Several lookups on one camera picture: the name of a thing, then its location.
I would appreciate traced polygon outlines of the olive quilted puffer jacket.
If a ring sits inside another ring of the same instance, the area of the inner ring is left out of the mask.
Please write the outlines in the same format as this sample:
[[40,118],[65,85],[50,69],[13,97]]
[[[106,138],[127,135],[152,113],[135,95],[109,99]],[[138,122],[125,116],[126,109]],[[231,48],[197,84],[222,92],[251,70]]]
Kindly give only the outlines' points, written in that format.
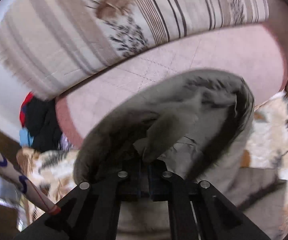
[[140,198],[122,202],[115,239],[171,239],[168,205],[149,194],[149,171],[201,185],[194,207],[209,218],[210,239],[267,239],[226,192],[241,168],[254,97],[232,73],[200,69],[146,88],[106,115],[85,137],[73,168],[90,185],[70,239],[86,239],[97,196],[93,186],[120,171],[140,171]]

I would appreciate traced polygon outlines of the black and red clothes pile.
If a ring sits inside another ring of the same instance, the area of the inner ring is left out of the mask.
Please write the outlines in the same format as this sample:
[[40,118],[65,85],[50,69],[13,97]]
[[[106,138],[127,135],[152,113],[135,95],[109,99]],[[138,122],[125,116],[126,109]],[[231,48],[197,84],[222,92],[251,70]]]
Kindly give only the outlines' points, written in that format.
[[73,144],[60,129],[57,121],[55,100],[42,101],[29,93],[20,109],[19,144],[41,153],[60,150],[69,151]]

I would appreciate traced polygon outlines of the leaf pattern fleece blanket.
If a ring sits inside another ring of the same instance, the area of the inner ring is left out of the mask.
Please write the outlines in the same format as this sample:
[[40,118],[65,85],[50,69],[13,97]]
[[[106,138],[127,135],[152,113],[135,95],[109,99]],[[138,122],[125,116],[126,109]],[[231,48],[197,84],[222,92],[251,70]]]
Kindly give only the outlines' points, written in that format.
[[[17,162],[23,173],[58,202],[75,187],[76,151],[37,152],[23,148]],[[288,95],[277,93],[256,107],[237,178],[226,197],[271,239],[288,234]]]

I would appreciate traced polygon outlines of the pink folded blanket roll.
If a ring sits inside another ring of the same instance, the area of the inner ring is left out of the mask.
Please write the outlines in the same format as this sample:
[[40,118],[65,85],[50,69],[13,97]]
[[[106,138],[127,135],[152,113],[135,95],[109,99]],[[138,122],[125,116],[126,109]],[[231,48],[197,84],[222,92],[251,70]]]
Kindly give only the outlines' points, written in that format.
[[131,96],[173,75],[206,68],[241,76],[258,104],[281,90],[288,77],[286,57],[268,27],[223,28],[151,49],[84,80],[57,99],[60,128],[80,146],[107,113]]

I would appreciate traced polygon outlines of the striped floral back cushion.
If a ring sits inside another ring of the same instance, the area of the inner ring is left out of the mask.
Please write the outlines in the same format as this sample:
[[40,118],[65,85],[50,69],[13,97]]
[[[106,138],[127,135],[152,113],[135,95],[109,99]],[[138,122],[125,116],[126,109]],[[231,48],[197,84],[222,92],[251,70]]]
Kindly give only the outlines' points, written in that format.
[[267,0],[16,0],[0,24],[0,63],[51,99],[148,49],[268,17]]

